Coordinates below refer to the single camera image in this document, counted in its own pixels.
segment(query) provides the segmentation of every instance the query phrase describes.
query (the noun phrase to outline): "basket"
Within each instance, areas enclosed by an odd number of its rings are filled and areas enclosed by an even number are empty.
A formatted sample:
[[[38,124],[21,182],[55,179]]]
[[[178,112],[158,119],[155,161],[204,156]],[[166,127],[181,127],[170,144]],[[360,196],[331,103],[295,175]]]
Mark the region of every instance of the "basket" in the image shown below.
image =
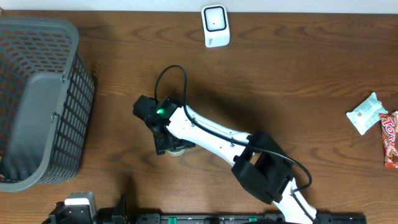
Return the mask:
[[[76,175],[95,90],[78,42],[68,21],[0,17],[0,191]]]

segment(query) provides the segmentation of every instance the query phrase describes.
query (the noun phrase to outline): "wooden tabletop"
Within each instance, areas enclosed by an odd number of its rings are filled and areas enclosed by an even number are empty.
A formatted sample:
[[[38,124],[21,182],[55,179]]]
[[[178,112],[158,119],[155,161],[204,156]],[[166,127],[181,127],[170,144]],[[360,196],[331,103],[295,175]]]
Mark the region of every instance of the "wooden tabletop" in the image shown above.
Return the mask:
[[[203,150],[157,156],[151,132],[133,116],[159,73],[188,72],[188,104],[229,128],[265,130],[313,176],[303,194],[319,210],[364,213],[368,223],[398,220],[398,170],[383,166],[380,124],[361,136],[346,117],[373,91],[398,110],[398,16],[229,13],[231,42],[207,49],[201,16],[184,12],[5,11],[4,16],[68,19],[98,79],[82,168],[59,185],[0,192],[0,223],[41,223],[76,191],[98,207],[129,194],[133,210],[164,213],[276,211],[248,194],[230,166]],[[182,99],[170,70],[159,98]],[[298,172],[299,183],[305,175]]]

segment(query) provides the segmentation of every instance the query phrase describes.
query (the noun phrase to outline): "white background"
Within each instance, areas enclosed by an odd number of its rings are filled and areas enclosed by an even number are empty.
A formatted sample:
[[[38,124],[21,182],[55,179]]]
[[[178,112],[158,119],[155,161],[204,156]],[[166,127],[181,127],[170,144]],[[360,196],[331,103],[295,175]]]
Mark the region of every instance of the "white background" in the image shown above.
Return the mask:
[[[0,0],[3,9],[188,11],[223,4],[229,12],[398,13],[398,0]]]

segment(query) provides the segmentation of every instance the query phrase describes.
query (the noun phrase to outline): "red snack package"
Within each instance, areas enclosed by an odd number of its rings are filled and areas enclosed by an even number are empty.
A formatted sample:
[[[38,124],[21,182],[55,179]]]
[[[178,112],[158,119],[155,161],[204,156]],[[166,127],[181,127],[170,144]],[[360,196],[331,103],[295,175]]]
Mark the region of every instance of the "red snack package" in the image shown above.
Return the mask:
[[[396,144],[397,118],[389,114],[379,114],[384,146],[384,166],[398,168]]]

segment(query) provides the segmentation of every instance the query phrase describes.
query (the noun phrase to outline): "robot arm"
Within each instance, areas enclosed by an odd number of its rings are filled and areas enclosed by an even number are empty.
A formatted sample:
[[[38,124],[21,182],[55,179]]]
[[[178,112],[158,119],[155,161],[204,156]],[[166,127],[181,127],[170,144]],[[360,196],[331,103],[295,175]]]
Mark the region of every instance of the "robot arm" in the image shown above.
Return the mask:
[[[200,116],[189,106],[187,111],[196,123],[227,139],[272,149],[285,155],[276,142],[265,133],[241,133]],[[184,146],[192,147],[192,143],[200,145],[228,162],[233,167],[233,174],[246,191],[265,203],[275,203],[287,222],[313,223],[317,210],[307,203],[300,192],[293,193],[295,197],[292,195],[292,190],[297,188],[292,164],[278,156],[262,152],[256,164],[252,165],[250,160],[256,151],[232,144],[194,125],[187,118],[181,102],[173,98],[158,103],[154,99],[141,96],[134,104],[133,113],[144,120],[154,133],[158,154],[165,150],[183,149]]]

